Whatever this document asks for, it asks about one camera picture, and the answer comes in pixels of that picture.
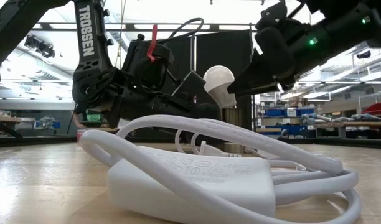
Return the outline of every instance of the light bulb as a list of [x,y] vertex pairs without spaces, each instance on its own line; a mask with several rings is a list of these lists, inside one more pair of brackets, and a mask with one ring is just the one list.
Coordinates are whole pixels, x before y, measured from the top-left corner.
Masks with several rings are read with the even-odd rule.
[[235,81],[231,70],[227,67],[216,65],[209,68],[204,74],[204,90],[214,99],[221,109],[236,106],[235,94],[229,94],[227,88]]

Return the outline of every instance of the white cable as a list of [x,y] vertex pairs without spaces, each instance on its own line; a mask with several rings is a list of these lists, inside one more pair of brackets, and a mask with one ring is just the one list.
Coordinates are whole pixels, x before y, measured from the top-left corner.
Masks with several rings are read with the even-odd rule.
[[[162,127],[170,126],[170,128],[175,128],[175,127],[172,127],[173,125],[165,125],[163,123],[164,122],[156,121],[152,124],[152,126],[162,126]],[[133,122],[131,122],[129,126],[131,126],[131,129],[137,129],[137,128],[134,128],[135,125]],[[216,134],[210,135],[210,132],[208,131],[208,129],[203,130],[203,128],[197,129],[195,127],[191,127],[191,128],[183,128],[183,130],[192,131],[192,132],[194,131],[195,133],[201,133],[203,135],[208,135],[214,138],[218,138],[218,135]],[[226,141],[231,141],[233,139],[233,138],[230,138],[228,135],[223,135],[223,136],[225,137],[223,140],[226,140]],[[142,151],[138,150],[137,146],[135,146],[134,144],[118,136],[114,136],[112,134],[105,133],[103,131],[89,130],[80,139],[80,145],[82,147],[88,147],[92,144],[102,147],[104,150],[108,151],[110,154],[116,154],[122,158],[125,158],[128,162],[132,163],[134,166],[141,169],[143,172],[145,172],[147,175],[149,175],[150,177],[158,181],[160,184],[168,188],[173,193],[177,194],[178,196],[182,197],[183,199],[185,199],[186,201],[190,203],[193,203],[208,211],[211,211],[212,213],[216,214],[217,217],[222,218],[222,221],[225,223],[238,223],[240,220],[241,220],[241,223],[244,223],[244,224],[249,224],[249,223],[250,224],[251,223],[290,224],[290,223],[293,223],[293,222],[287,222],[287,221],[278,220],[271,217],[266,217],[264,215],[260,215],[258,213],[244,209],[238,205],[230,203],[229,201],[224,200],[223,198],[220,198],[216,196],[215,194],[210,194],[208,191],[204,190],[197,184],[177,175],[176,173],[174,173],[172,170],[168,169],[167,167],[160,165],[159,162],[155,161],[150,155],[145,154]],[[324,160],[323,162],[331,163],[332,161]],[[345,174],[345,175],[340,176],[340,179],[336,180],[336,182],[337,181],[341,182],[341,184],[338,187],[336,187],[336,189],[342,189],[346,187],[346,184],[343,184],[343,182],[345,182],[346,180],[345,177],[351,178],[351,176],[352,177],[355,176],[353,175],[353,173],[343,172],[342,174]],[[309,181],[313,185],[317,185],[319,184],[320,180],[309,180]],[[277,185],[275,186],[275,191],[278,192],[279,194],[287,195],[292,189],[289,189],[288,191],[283,189],[299,187],[300,183],[302,182]],[[321,184],[320,190],[323,190],[323,192],[325,189],[327,191],[330,191],[328,189],[330,189],[331,187],[326,187],[326,188],[324,187],[325,187],[325,184]],[[322,192],[314,192],[313,189],[307,190],[307,192],[309,194],[322,193]],[[358,218],[360,214],[360,210],[361,210],[360,199],[359,199],[359,196],[356,194],[356,192],[354,190],[346,190],[344,191],[344,195],[349,201],[349,209],[340,217],[331,220],[330,223],[332,224],[352,223]],[[302,197],[301,194],[297,194],[296,196],[299,198]]]
[[274,185],[287,184],[292,182],[299,182],[305,180],[323,179],[333,177],[332,174],[325,172],[299,172],[287,175],[276,175],[272,177]]
[[339,161],[312,155],[300,148],[277,141],[267,136],[192,118],[169,115],[145,116],[128,123],[123,129],[118,131],[117,135],[123,137],[126,136],[131,130],[151,126],[174,129],[186,128],[186,131],[193,133],[200,133],[251,148],[258,147],[259,149],[269,152],[270,154],[285,157],[290,161],[303,164],[306,167],[311,167],[313,169],[331,174],[338,174],[343,170],[342,164]]
[[290,169],[297,169],[299,171],[305,171],[307,170],[305,166],[295,163],[293,161],[282,161],[282,160],[268,160],[271,167],[276,168],[290,168]]
[[185,153],[184,150],[183,150],[182,147],[181,147],[180,142],[179,142],[179,136],[181,135],[181,132],[182,132],[182,130],[178,130],[178,131],[177,131],[174,142],[175,142],[177,151],[180,152],[180,153]]
[[197,146],[196,146],[196,138],[199,136],[198,133],[195,133],[193,136],[192,136],[192,139],[190,139],[190,146],[192,147],[192,151],[194,154],[196,154],[197,151]]

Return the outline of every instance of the table surface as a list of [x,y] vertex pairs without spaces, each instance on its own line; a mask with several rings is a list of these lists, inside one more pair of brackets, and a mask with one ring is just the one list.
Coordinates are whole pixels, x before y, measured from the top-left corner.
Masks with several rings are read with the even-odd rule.
[[22,120],[20,118],[13,118],[10,116],[0,116],[0,121],[20,123]]
[[[171,144],[150,144],[173,150]],[[299,145],[340,159],[359,173],[356,187],[362,215],[356,223],[381,223],[381,150],[339,146]],[[107,168],[76,144],[22,146],[0,149],[0,223],[170,223],[109,203]],[[313,197],[278,207],[276,217],[294,222],[322,222],[347,207],[338,195]]]

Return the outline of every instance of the power cord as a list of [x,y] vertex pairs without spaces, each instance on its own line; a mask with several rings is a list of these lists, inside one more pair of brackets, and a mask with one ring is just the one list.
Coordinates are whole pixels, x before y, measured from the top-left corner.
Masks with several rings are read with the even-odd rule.
[[253,133],[243,128],[213,123],[201,119],[184,118],[168,115],[153,115],[138,118],[116,136],[103,131],[87,131],[80,139],[80,145],[91,156],[111,167],[124,158],[165,188],[184,200],[210,211],[227,223],[275,223],[289,224],[275,218],[238,206],[215,194],[211,194],[189,179],[175,173],[148,156],[137,146],[123,139],[130,131],[146,127],[174,128],[204,136],[222,139],[251,148],[258,148],[279,156],[294,164],[302,164],[308,171],[283,170],[272,172],[276,205],[295,203],[313,195],[327,195],[342,192],[349,202],[349,208],[340,217],[331,220],[331,224],[353,223],[361,212],[361,202],[352,189],[358,183],[355,172],[344,170],[341,162],[310,154],[295,146]]
[[68,135],[68,132],[70,131],[70,127],[72,125],[72,121],[73,121],[73,117],[74,117],[74,111],[76,110],[76,107],[77,107],[77,103],[74,104],[72,117],[70,118],[70,122],[69,122],[68,127],[67,127],[66,135]]

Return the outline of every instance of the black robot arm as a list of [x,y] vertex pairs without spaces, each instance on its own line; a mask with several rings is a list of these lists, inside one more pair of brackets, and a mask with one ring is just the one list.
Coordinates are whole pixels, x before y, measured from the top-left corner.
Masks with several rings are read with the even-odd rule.
[[[286,91],[303,73],[363,41],[381,47],[380,0],[298,1],[289,15],[285,1],[261,12],[255,40],[263,54],[255,50],[251,64],[228,87],[230,93],[279,91],[277,84]],[[293,19],[304,5],[325,19],[315,25]]]
[[[13,0],[5,3],[0,9],[0,67],[49,9],[68,2]],[[103,17],[109,16],[109,12],[103,8],[104,1],[73,2],[80,56],[73,74],[73,99],[76,103],[83,108],[101,111],[112,128],[117,126],[120,118],[132,120],[151,114],[219,118],[216,105],[194,102],[196,94],[204,91],[205,81],[198,74],[190,72],[185,79],[177,80],[169,73],[168,67],[174,57],[165,43],[183,35],[159,41],[154,39],[154,42],[143,38],[132,41],[123,68],[119,69],[112,66],[108,56],[107,46],[113,41],[105,34]],[[201,21],[199,28],[202,27],[202,19],[189,22],[194,21]],[[177,87],[173,93],[160,91],[167,76]]]
[[[219,119],[216,105],[197,104],[196,94],[204,91],[205,81],[195,72],[184,80],[169,73],[174,57],[165,43],[184,37],[145,41],[140,35],[131,41],[121,69],[112,66],[107,46],[113,41],[105,35],[103,17],[109,12],[99,0],[73,0],[75,3],[80,63],[73,75],[73,99],[84,108],[101,111],[111,127],[120,118],[132,120],[152,114]],[[187,23],[201,21],[193,19]],[[166,77],[177,86],[174,93],[163,93]]]

